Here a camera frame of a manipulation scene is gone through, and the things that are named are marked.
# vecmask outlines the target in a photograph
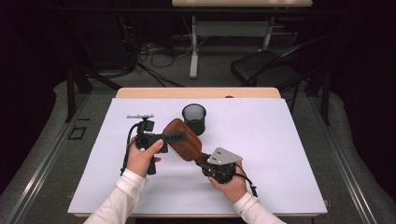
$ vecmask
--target white tabletop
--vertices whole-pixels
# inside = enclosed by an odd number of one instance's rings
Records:
[[[174,7],[311,7],[312,0],[173,0]]]
[[[154,133],[185,105],[206,108],[206,130],[199,136],[203,152],[223,147],[243,157],[244,169],[257,186],[259,199],[278,216],[327,213],[283,99],[113,99],[68,213],[87,216],[114,189],[120,177],[126,137],[139,119],[153,114]],[[231,203],[213,189],[201,168],[182,161],[172,150],[160,155],[157,174],[148,177],[135,217],[235,217]]]

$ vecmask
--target black chair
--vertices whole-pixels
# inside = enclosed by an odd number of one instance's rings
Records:
[[[329,37],[324,35],[294,46],[280,56],[270,50],[262,50],[232,62],[231,71],[241,81],[241,86],[275,87],[279,91],[294,88],[290,99],[292,113],[301,82],[323,68],[320,63],[309,66],[309,69],[296,69],[295,65],[304,64],[304,60],[316,55],[328,42]]]

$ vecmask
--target chair leg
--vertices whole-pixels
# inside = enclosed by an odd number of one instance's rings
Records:
[[[300,88],[300,84],[297,84],[296,87],[294,87],[294,94],[293,94],[293,99],[291,100],[291,105],[290,105],[290,113],[293,113],[293,108],[294,108],[294,104],[296,103],[296,99],[297,99],[297,93],[298,93],[298,89]]]

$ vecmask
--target person's right hand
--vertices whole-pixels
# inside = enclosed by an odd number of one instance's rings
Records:
[[[236,164],[242,167],[241,161],[238,161]],[[243,175],[242,170],[238,166],[235,167],[235,172],[237,174]],[[215,189],[221,191],[232,203],[238,202],[239,199],[241,199],[242,196],[248,192],[246,180],[241,176],[235,175],[230,182],[225,184],[220,184],[213,177],[209,177],[209,181]]]

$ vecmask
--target dark background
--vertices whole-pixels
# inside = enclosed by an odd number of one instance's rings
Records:
[[[125,2],[49,1],[78,7],[122,6]],[[134,1],[132,7],[171,7],[171,1]],[[95,69],[134,68],[133,46],[122,42],[115,16],[44,15],[35,1],[0,6],[1,186],[20,168],[45,126],[55,103],[52,90],[65,81],[66,68],[78,62]],[[353,141],[378,184],[396,199],[394,1],[316,0],[314,10],[340,9],[347,16],[305,20],[298,42],[323,33],[333,39],[325,57],[332,61],[331,89],[345,102]],[[148,38],[172,47],[184,33],[178,16],[133,17],[135,44]]]

